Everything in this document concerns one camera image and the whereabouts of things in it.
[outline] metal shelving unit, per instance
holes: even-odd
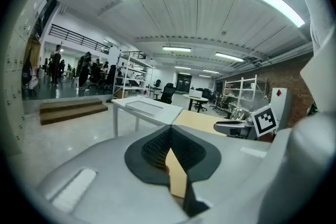
[[[245,85],[247,83],[249,83],[249,85],[252,85],[252,83],[253,83],[254,87],[253,88],[244,88],[244,82],[245,82]],[[228,84],[238,85],[239,83],[240,83],[240,87],[239,88],[227,88],[226,87]],[[263,96],[265,96],[265,89],[266,89],[266,87],[264,87],[264,89],[261,90],[259,84],[265,84],[266,85],[266,82],[258,79],[257,75],[255,75],[255,77],[251,78],[251,79],[244,79],[242,77],[242,79],[236,80],[236,81],[225,81],[223,95],[227,96],[227,97],[232,97],[232,98],[238,99],[237,104],[229,103],[229,105],[234,106],[236,108],[242,108],[245,111],[249,111],[249,109],[251,109],[251,107],[253,105],[253,102],[255,100],[256,94],[262,94]],[[225,91],[227,91],[227,92],[228,91],[239,91],[239,93],[238,93],[238,95],[232,95],[232,94],[225,93]],[[244,92],[252,92],[251,98],[249,99],[249,98],[242,97],[242,94]],[[250,102],[250,105],[248,105],[247,108],[243,108],[242,104],[240,103],[241,101]]]
[[[122,58],[124,60],[127,60],[127,62],[124,63],[123,66],[119,65],[120,58]],[[144,91],[144,90],[147,89],[146,86],[145,86],[145,82],[147,81],[146,77],[148,75],[150,75],[151,76],[150,81],[152,80],[153,67],[151,65],[149,65],[148,63],[145,63],[144,58],[145,58],[145,55],[142,52],[123,51],[121,53],[120,57],[118,58],[117,68],[115,70],[115,76],[114,76],[115,79],[114,79],[114,84],[113,84],[113,94],[122,90],[122,98],[124,98],[125,90],[142,90],[142,91]],[[139,70],[139,69],[134,68],[135,65],[143,67],[144,70]],[[123,70],[125,70],[123,77],[117,77],[118,68],[122,68]],[[142,74],[143,79],[127,78],[128,71],[133,71],[135,73]],[[122,79],[123,80],[122,86],[115,84],[116,79]],[[138,81],[138,82],[140,82],[140,85],[138,87],[137,86],[126,86],[126,81],[127,80]]]

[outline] wooden step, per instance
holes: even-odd
[[[98,98],[67,101],[67,102],[44,103],[40,106],[40,114],[69,110],[69,109],[76,109],[76,108],[84,108],[86,106],[92,106],[92,105],[98,105],[98,104],[102,104],[102,101]]]
[[[83,108],[68,109],[62,111],[54,111],[43,113],[40,115],[41,125],[46,125],[55,122],[61,122],[71,119],[80,118],[87,115],[107,111],[108,107],[104,104],[91,105]]]

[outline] fluorescent ceiling light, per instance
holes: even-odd
[[[175,50],[175,51],[187,51],[191,52],[191,48],[180,48],[180,47],[162,47],[164,50]]]
[[[191,69],[191,68],[189,68],[189,67],[175,67],[175,68],[188,69],[188,70]]]
[[[278,11],[283,13],[288,19],[290,19],[297,27],[305,24],[305,21],[283,0],[263,0]]]
[[[216,71],[211,71],[211,70],[204,70],[204,72],[209,72],[209,73],[215,73],[215,74],[219,74],[219,72],[216,72]]]
[[[227,55],[227,54],[222,54],[222,53],[220,53],[220,52],[216,52],[215,56],[224,57],[224,58],[231,59],[231,60],[235,60],[235,61],[238,61],[238,62],[244,62],[244,60],[241,59],[241,58],[234,57],[234,56]]]

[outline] floor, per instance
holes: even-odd
[[[64,78],[58,79],[58,84],[51,84],[50,77],[43,77],[39,79],[39,85],[35,88],[35,92],[23,92],[23,100],[43,100],[43,99],[59,99],[70,97],[84,97],[88,95],[102,95],[111,94],[110,91],[103,92],[103,90],[96,87],[90,87],[89,91],[85,89],[78,89],[78,78]]]
[[[105,104],[108,111],[44,126],[40,125],[39,113],[26,115],[23,153],[8,159],[20,178],[35,187],[59,165],[88,147],[113,138],[113,104]],[[172,104],[188,109],[189,99],[175,94]],[[200,113],[219,116],[208,104],[204,106],[208,110]],[[118,124],[119,135],[127,135],[134,131],[135,116],[120,110]],[[152,127],[153,124],[140,120],[139,130]]]

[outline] door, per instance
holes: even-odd
[[[191,77],[192,76],[190,75],[178,74],[176,90],[179,92],[189,93]]]
[[[223,82],[217,82],[216,83],[216,92],[219,92],[220,94],[223,93]]]

